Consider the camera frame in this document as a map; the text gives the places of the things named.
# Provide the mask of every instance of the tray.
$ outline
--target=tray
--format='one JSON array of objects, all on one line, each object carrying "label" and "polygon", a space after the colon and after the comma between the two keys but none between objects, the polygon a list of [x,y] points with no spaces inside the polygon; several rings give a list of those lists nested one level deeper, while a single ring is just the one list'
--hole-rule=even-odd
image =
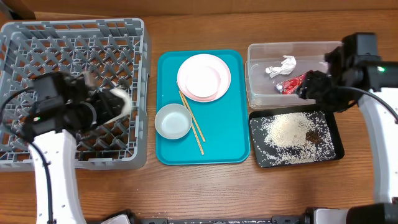
[{"label": "tray", "polygon": [[[147,82],[150,38],[140,19],[9,22],[0,35],[0,102],[30,79],[51,71],[93,72],[102,88],[123,86],[131,96],[129,116],[98,128],[98,139],[78,142],[75,167],[138,169],[147,155]],[[6,106],[4,117],[19,131],[36,99],[23,93]],[[0,171],[34,170],[27,144],[0,132]]]},{"label": "tray", "polygon": [[[250,114],[249,120],[251,121],[254,118],[263,118],[263,117],[274,116],[274,115],[278,115],[278,114],[297,113],[297,112],[314,112],[314,111],[319,111],[319,107],[317,105],[304,105],[304,106],[294,106],[294,107],[290,107],[290,108],[278,108],[278,109],[272,109],[272,110],[255,111]],[[341,143],[340,135],[339,135],[337,124],[336,124],[336,119],[335,119],[335,116],[333,115],[333,113],[325,113],[325,121],[329,128],[331,142],[333,144],[336,156],[331,159],[324,159],[324,160],[320,159],[320,160],[317,160],[314,162],[321,162],[321,161],[326,161],[326,160],[338,160],[338,159],[342,159],[344,157],[344,148],[343,148],[343,144]],[[256,127],[255,124],[250,125],[250,122],[249,122],[249,126],[251,127],[252,140],[255,141],[255,139],[259,138],[258,137],[259,131],[257,129],[258,127]],[[265,159],[265,156],[263,154],[263,151],[267,151],[273,155],[273,152],[275,152],[275,149],[273,147],[267,146],[265,144],[260,145],[260,144],[253,143],[253,145],[254,145],[254,151],[256,153],[257,164],[262,168],[275,167],[275,165],[270,164],[270,162]]]},{"label": "tray", "polygon": [[156,155],[167,165],[222,164],[244,161],[250,153],[248,109],[243,60],[234,50],[197,50],[167,52],[158,61],[157,111],[169,103],[182,104],[178,93],[177,72],[181,64],[196,54],[212,54],[227,64],[231,85],[220,99],[199,103],[187,98],[205,136],[202,156],[193,131],[177,140],[156,133]]}]

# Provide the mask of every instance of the blue tray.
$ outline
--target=blue tray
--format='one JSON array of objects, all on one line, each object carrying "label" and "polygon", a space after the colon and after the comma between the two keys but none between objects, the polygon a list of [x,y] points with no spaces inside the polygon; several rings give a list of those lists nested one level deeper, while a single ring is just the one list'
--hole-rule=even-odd
[{"label": "blue tray", "polygon": [[156,133],[156,155],[167,165],[243,162],[250,153],[250,134],[243,60],[237,51],[197,50],[163,54],[157,65],[156,109],[158,111],[169,103],[182,105],[176,84],[177,72],[187,58],[196,54],[215,55],[231,71],[231,85],[220,99],[199,103],[187,98],[206,139],[206,142],[201,141],[205,155],[201,155],[193,131],[177,140],[165,139]]}]

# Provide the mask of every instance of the chopstick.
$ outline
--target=chopstick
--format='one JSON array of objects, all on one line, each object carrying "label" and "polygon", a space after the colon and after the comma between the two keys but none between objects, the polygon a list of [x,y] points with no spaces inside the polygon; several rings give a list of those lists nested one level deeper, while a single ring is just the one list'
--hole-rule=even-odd
[{"label": "chopstick", "polygon": [[202,141],[203,141],[203,142],[206,142],[205,137],[203,136],[203,134],[201,133],[201,129],[199,128],[199,124],[197,123],[197,120],[195,119],[195,116],[193,115],[193,112],[192,112],[192,110],[191,110],[191,107],[189,107],[188,101],[187,101],[185,95],[182,94],[182,92],[181,92],[181,90],[180,90],[180,87],[178,88],[178,91],[180,92],[180,96],[181,96],[182,102],[186,104],[186,108],[187,108],[187,109],[189,110],[189,112],[191,113],[191,116],[192,116],[192,118],[193,118],[193,121],[195,122],[195,125],[196,125],[197,128],[198,128],[198,131],[199,131],[199,134],[200,134],[200,137],[201,137]]},{"label": "chopstick", "polygon": [[[181,97],[181,100],[182,100],[182,104],[184,105],[184,107],[186,107],[186,109],[188,109],[188,108],[187,108],[187,104],[185,103],[185,101],[184,101],[184,99],[183,99],[183,94],[181,93],[181,91],[179,91],[179,93],[180,93],[180,97]],[[200,140],[199,140],[197,131],[195,130],[195,127],[194,127],[193,124],[191,124],[191,128],[192,128],[193,133],[194,133],[194,135],[195,135],[195,139],[197,139],[197,143],[198,143],[198,146],[199,146],[199,149],[200,149],[201,154],[202,154],[202,155],[205,155],[205,152],[203,152],[203,148],[201,147],[201,144],[200,144]]]}]

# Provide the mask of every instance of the dish rack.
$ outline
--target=dish rack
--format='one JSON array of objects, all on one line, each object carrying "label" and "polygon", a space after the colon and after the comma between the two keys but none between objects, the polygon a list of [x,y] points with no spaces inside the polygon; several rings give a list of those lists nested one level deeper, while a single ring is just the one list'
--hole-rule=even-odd
[{"label": "dish rack", "polygon": [[[99,89],[123,88],[133,109],[127,117],[100,126],[97,139],[78,142],[75,167],[91,170],[139,169],[147,157],[147,84],[151,42],[140,19],[9,22],[0,33],[0,103],[32,86],[47,72],[89,71]],[[35,93],[13,99],[4,112],[18,131]],[[0,171],[34,170],[28,145],[0,131]]]}]

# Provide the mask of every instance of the wood grain tabletop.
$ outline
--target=wood grain tabletop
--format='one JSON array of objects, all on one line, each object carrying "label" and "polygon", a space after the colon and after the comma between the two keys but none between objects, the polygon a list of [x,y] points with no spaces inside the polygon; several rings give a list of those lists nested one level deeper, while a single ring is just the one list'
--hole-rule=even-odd
[{"label": "wood grain tabletop", "polygon": [[[357,107],[335,114],[345,148],[340,161],[261,169],[252,151],[241,164],[163,165],[155,155],[157,60],[173,50],[235,49],[246,61],[250,44],[341,40],[359,31],[377,33],[383,59],[398,60],[398,11],[162,16],[143,20],[152,38],[147,163],[139,170],[78,170],[81,206],[87,220],[125,208],[140,218],[260,218],[301,214],[306,207],[349,208],[373,202],[368,132]],[[34,173],[0,172],[0,223],[35,223],[35,216]]]}]

